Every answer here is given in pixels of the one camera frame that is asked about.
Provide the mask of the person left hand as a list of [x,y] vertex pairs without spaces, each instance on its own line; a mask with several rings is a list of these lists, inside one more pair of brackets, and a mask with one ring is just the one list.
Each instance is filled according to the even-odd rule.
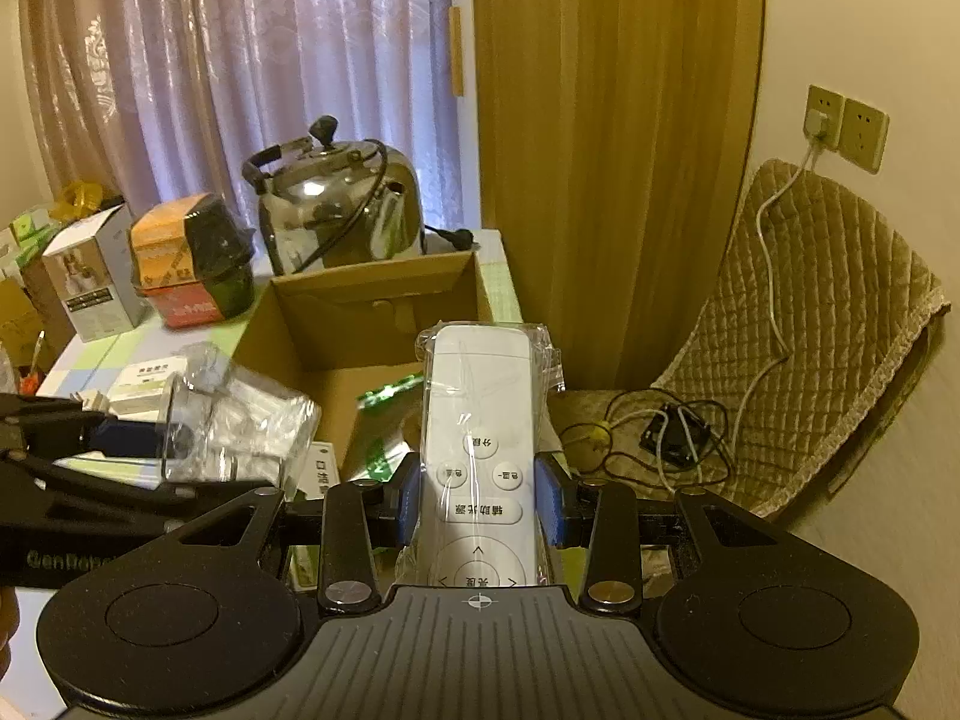
[[8,673],[11,661],[11,639],[20,627],[20,605],[11,587],[0,589],[0,679]]

